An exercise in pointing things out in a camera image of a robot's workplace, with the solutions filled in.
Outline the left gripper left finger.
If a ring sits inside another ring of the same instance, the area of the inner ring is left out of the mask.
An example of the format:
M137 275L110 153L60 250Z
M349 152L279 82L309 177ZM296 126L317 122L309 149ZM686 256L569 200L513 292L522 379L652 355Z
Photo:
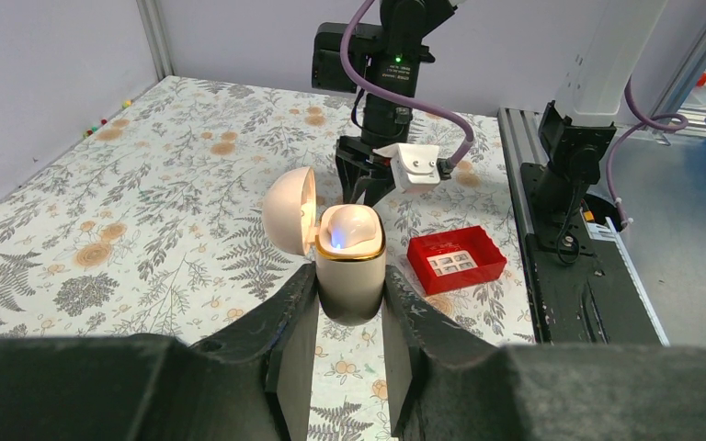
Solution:
M175 337L0 338L0 440L303 440L317 279L193 345Z

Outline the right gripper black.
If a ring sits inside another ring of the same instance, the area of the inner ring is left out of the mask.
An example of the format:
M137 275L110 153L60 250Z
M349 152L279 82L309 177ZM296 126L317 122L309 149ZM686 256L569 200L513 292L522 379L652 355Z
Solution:
M363 197L363 205L374 208L395 189L389 159L373 152L375 148L394 142L407 142L408 135L386 140L384 144L369 145L360 137L340 136L336 144L336 170L345 204L356 204Z

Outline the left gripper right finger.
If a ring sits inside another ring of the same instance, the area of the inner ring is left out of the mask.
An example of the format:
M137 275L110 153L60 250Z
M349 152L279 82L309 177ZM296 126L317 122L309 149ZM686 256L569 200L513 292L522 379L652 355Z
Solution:
M706 350L495 346L385 271L382 339L401 440L706 440Z

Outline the beige earbud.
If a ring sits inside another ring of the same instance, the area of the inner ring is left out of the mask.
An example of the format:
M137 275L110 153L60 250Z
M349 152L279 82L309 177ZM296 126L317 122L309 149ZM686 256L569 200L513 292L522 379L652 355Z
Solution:
M327 230L332 247L342 250L374 240L378 222L371 209L348 204L340 206L330 215Z

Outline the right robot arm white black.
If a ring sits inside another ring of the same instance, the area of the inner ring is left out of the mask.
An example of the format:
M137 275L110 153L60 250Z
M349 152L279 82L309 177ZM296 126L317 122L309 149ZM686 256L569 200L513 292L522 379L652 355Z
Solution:
M616 132L621 103L632 100L631 76L655 24L662 1L609 1L585 51L579 53L541 116L539 142L548 163L529 196L530 220L551 238L565 266L581 255L570 223L582 197L600 179L600 161ZM365 2L348 23L320 25L313 42L312 84L352 93L357 137L336 145L336 170L346 203L376 205L394 190L425 193L450 178L475 143L460 115L415 97L419 68L432 63L425 36L451 18L455 1L382 1L380 23L362 18ZM436 148L409 142L415 110L449 120L463 132L447 158Z

